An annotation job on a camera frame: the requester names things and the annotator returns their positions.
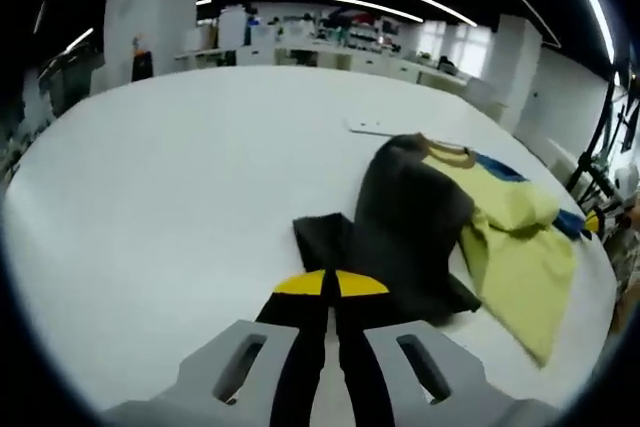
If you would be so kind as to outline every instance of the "person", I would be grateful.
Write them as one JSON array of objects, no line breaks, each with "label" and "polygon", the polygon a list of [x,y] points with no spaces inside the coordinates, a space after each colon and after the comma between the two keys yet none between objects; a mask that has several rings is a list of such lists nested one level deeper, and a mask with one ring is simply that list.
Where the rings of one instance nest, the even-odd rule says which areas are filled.
[{"label": "person", "polygon": [[438,61],[438,70],[444,70],[444,69],[441,69],[443,65],[451,66],[454,69],[456,68],[453,62],[451,62],[446,55],[443,55],[440,57],[440,60]]},{"label": "person", "polygon": [[260,25],[260,17],[258,17],[258,9],[249,7],[247,9],[247,25]]}]

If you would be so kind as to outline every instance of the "white cabinet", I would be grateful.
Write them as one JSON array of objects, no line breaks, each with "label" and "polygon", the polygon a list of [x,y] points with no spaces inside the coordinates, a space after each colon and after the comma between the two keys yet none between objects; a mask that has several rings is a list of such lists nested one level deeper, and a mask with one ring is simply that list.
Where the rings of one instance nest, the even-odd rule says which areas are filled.
[{"label": "white cabinet", "polygon": [[273,47],[240,47],[236,50],[236,65],[275,65]]},{"label": "white cabinet", "polygon": [[331,52],[318,52],[318,67],[323,69],[338,68],[338,54]]},{"label": "white cabinet", "polygon": [[377,54],[354,52],[351,57],[351,72],[363,74],[388,75],[389,59]]},{"label": "white cabinet", "polygon": [[406,82],[411,82],[412,84],[417,84],[420,71],[417,67],[409,65],[409,62],[402,60],[390,60],[388,75],[392,79],[404,80]]}]

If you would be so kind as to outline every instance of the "table surface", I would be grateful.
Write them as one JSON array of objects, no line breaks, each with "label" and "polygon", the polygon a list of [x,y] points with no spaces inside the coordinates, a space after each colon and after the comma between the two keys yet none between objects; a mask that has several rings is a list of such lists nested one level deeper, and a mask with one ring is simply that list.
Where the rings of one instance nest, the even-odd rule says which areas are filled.
[{"label": "table surface", "polygon": [[[519,142],[462,99],[366,74],[232,67],[83,100],[27,151],[5,198],[10,274],[46,353],[90,405],[147,399],[178,364],[300,273],[291,227],[352,217],[369,160],[422,131],[496,157],[579,212]],[[442,328],[517,398],[562,406],[604,343],[615,280],[599,241],[576,242],[571,300],[540,369],[484,309]],[[459,249],[451,270],[471,281]]]}]

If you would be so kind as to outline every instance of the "clothing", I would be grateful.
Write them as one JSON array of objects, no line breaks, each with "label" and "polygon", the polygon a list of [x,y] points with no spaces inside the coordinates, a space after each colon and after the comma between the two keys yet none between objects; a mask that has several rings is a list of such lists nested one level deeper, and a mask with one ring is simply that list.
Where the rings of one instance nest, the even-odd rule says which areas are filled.
[{"label": "clothing", "polygon": [[[527,182],[528,180],[513,170],[508,165],[503,164],[499,160],[492,159],[486,155],[475,153],[477,162],[487,171],[501,180],[510,182]],[[566,210],[560,209],[558,216],[553,221],[553,225],[571,240],[577,240],[582,233],[588,239],[591,239],[591,233],[585,230],[585,219],[579,215],[572,214]]]},{"label": "clothing", "polygon": [[454,180],[475,209],[460,245],[487,309],[544,365],[571,288],[571,242],[552,223],[555,200],[528,181],[505,181],[467,149],[424,140],[423,162]]},{"label": "clothing", "polygon": [[332,214],[297,219],[294,231],[305,270],[340,268],[373,277],[404,314],[437,322],[480,307],[449,274],[449,256],[473,201],[423,157],[415,136],[394,137],[369,165],[353,224]]}]

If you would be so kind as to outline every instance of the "yellow shirt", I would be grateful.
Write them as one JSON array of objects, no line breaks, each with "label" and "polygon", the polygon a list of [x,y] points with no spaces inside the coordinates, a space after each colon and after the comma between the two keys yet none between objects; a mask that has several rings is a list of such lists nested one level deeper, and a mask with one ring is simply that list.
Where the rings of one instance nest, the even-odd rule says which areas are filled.
[{"label": "yellow shirt", "polygon": [[436,148],[423,162],[473,198],[472,222],[463,228],[460,244],[476,295],[539,364],[546,364],[575,270],[571,242],[552,226],[557,203],[531,182],[495,177],[473,154]]}]

